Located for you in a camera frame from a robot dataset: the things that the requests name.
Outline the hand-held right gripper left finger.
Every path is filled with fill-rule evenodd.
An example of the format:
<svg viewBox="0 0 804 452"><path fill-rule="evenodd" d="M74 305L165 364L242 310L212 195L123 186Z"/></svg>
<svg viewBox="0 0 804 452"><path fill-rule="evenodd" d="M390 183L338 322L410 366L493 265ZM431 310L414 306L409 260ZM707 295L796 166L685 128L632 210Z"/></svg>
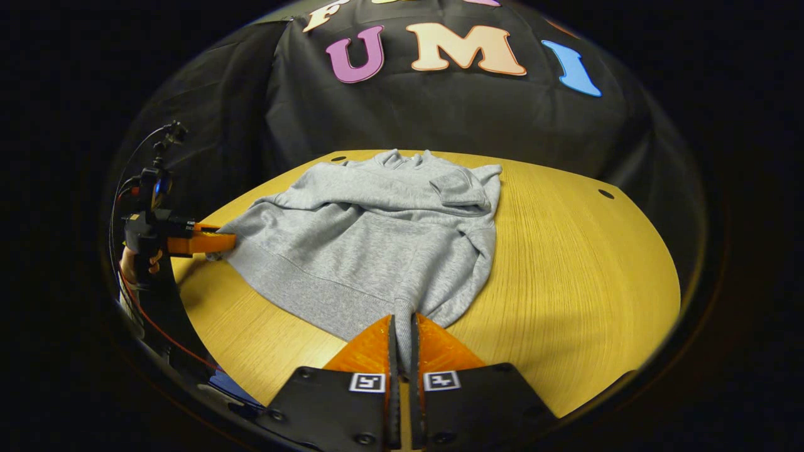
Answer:
<svg viewBox="0 0 804 452"><path fill-rule="evenodd" d="M368 326L323 367L297 367L256 424L316 452L399 448L394 317Z"/></svg>

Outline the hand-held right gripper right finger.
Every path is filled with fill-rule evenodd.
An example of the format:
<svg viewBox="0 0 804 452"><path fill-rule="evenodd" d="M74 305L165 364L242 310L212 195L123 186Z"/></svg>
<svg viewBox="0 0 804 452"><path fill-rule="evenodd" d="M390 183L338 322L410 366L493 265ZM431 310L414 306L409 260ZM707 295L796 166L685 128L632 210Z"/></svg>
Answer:
<svg viewBox="0 0 804 452"><path fill-rule="evenodd" d="M411 318L411 446L524 450L557 426L513 363L487 364L423 315Z"/></svg>

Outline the black backdrop cloth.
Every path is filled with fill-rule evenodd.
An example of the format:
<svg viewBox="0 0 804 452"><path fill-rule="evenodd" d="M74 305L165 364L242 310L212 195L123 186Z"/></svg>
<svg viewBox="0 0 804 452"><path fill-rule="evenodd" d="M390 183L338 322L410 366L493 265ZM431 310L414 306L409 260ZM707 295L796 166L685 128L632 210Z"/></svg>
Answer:
<svg viewBox="0 0 804 452"><path fill-rule="evenodd" d="M347 0L305 31L311 8L268 14L186 63L133 121L116 178L152 160L143 139L181 122L166 153L170 198L203 218L269 178L326 154L410 149L508 158L617 186L665 241L680 281L700 269L707 221L700 172L687 144L636 74L597 44L518 0L385 5ZM413 68L415 23L466 35L507 31L524 75L456 60Z"/></svg>

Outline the grey sweatshirt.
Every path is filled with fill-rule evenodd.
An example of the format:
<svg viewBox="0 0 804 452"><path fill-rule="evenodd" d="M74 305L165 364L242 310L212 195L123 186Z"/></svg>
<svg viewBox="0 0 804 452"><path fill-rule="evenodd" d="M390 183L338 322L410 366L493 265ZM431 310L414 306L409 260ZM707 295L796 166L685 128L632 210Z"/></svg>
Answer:
<svg viewBox="0 0 804 452"><path fill-rule="evenodd" d="M502 166L396 149L317 163L225 223L221 257L259 295L342 340L393 316L413 366L413 316L459 320L493 267Z"/></svg>

